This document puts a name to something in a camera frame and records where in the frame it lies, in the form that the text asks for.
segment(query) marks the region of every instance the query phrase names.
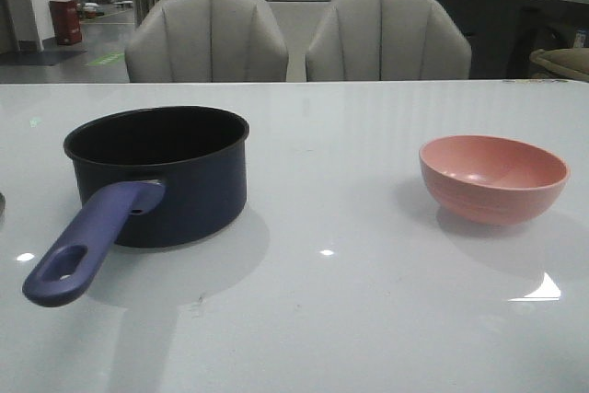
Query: navy blue saucepan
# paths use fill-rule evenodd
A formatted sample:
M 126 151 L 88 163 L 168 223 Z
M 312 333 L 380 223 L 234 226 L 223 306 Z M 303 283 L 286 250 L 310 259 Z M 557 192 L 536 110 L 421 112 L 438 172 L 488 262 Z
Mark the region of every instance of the navy blue saucepan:
M 24 295 L 63 306 L 90 286 L 112 243 L 162 248 L 207 237 L 246 203 L 248 123 L 213 108 L 131 110 L 64 141 L 84 206 L 33 269 Z

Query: blue plastic handle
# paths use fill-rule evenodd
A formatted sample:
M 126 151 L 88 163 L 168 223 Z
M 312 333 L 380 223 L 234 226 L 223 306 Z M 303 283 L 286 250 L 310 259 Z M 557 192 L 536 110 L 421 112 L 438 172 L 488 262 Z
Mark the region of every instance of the blue plastic handle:
M 92 283 L 129 215 L 154 209 L 165 190 L 159 181 L 121 181 L 98 190 L 32 270 L 23 294 L 46 307 L 76 300 Z

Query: glossy tabletop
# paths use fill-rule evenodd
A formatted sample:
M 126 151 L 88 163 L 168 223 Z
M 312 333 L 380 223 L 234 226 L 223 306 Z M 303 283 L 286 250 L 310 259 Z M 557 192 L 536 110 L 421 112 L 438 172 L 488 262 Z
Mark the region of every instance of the glossy tabletop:
M 232 110 L 248 203 L 223 231 L 113 246 L 59 308 L 21 284 L 80 207 L 64 137 L 120 110 Z M 565 159 L 522 225 L 440 209 L 418 150 L 491 134 Z M 0 86 L 0 391 L 589 391 L 589 85 Z

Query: gray floor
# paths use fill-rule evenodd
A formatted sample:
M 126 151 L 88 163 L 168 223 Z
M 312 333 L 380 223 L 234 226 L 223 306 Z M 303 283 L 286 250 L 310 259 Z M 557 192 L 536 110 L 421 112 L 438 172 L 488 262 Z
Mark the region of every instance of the gray floor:
M 48 45 L 45 51 L 86 51 L 54 66 L 0 66 L 0 83 L 128 83 L 121 58 L 111 64 L 90 65 L 114 52 L 123 52 L 135 30 L 132 8 L 100 5 L 105 15 L 82 20 L 82 41 Z

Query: gray chair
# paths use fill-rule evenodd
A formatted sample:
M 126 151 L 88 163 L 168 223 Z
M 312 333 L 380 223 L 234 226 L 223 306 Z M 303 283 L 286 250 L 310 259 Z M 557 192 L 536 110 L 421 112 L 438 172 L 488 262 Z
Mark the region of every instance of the gray chair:
M 125 62 L 132 82 L 282 82 L 288 51 L 265 0 L 160 0 Z
M 306 51 L 306 79 L 466 79 L 470 57 L 435 0 L 334 0 Z

